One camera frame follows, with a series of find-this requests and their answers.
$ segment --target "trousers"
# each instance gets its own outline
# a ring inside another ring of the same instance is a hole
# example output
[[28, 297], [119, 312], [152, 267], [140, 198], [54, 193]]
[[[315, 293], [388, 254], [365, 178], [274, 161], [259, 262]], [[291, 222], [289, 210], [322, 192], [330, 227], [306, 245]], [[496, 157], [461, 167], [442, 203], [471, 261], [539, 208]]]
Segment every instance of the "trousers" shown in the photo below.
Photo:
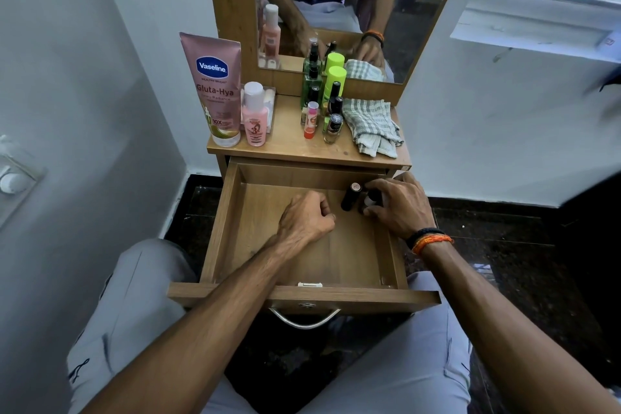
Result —
[[[67, 356], [69, 414], [86, 404], [184, 314], [166, 296], [170, 282], [193, 282], [183, 250], [147, 239], [123, 252], [97, 308]], [[440, 291], [431, 272], [412, 290]], [[302, 410], [311, 413], [466, 413], [470, 402], [468, 337], [441, 294], [441, 305], [415, 313], [334, 379]], [[203, 414], [255, 411], [225, 376]]]

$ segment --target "yellow-green cap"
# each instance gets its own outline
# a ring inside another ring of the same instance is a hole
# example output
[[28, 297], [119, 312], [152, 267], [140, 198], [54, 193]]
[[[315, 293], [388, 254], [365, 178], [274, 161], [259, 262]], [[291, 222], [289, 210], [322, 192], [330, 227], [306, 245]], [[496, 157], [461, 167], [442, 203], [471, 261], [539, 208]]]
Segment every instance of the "yellow-green cap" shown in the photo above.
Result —
[[323, 89], [323, 99], [328, 100], [330, 98], [330, 92], [332, 91], [332, 84], [336, 81], [341, 83], [341, 88], [338, 91], [338, 95], [343, 95], [343, 86], [345, 85], [345, 78], [347, 77], [347, 71], [343, 67], [333, 65], [326, 71], [328, 77], [325, 80], [325, 88]]
[[325, 71], [328, 72], [330, 67], [333, 66], [343, 67], [345, 65], [345, 56], [340, 54], [339, 52], [331, 52], [328, 55], [328, 59], [325, 61]]

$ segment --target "wall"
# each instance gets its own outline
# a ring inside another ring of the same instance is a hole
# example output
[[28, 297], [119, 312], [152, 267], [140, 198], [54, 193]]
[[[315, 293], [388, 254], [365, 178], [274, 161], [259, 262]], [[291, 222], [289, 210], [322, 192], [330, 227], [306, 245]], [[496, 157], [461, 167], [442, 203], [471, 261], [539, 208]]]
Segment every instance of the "wall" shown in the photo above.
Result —
[[0, 412], [62, 413], [67, 352], [185, 164], [113, 0], [0, 7], [0, 133], [49, 169], [0, 229]]
[[212, 0], [114, 0], [190, 171], [220, 175], [179, 32], [217, 38]]
[[427, 193], [559, 206], [619, 171], [621, 88], [597, 92], [615, 65], [450, 39], [468, 1], [447, 1], [398, 106]]

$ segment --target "black bracelet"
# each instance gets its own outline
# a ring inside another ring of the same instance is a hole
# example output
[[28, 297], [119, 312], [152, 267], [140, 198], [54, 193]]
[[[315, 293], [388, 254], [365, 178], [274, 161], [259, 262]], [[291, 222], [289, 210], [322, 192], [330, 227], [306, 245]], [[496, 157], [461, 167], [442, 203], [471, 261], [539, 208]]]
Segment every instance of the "black bracelet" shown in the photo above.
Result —
[[416, 244], [416, 241], [418, 241], [426, 234], [444, 234], [446, 236], [446, 233], [439, 230], [438, 228], [423, 228], [419, 231], [416, 231], [414, 234], [412, 234], [412, 236], [406, 239], [406, 244], [408, 245], [409, 249], [412, 250], [412, 248]]
[[370, 33], [370, 32], [364, 33], [361, 36], [360, 41], [364, 41], [367, 36], [373, 36], [376, 40], [379, 41], [379, 45], [381, 46], [381, 48], [384, 49], [384, 41], [382, 41], [382, 39], [378, 35], [376, 35], [375, 33]]

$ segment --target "wall socket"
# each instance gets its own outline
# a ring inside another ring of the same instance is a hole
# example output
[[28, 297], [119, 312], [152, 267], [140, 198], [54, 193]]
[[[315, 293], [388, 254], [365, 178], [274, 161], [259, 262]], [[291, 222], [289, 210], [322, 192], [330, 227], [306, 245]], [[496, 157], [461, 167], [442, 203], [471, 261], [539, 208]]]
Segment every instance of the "wall socket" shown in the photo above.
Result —
[[0, 228], [46, 171], [32, 154], [9, 136], [0, 136]]

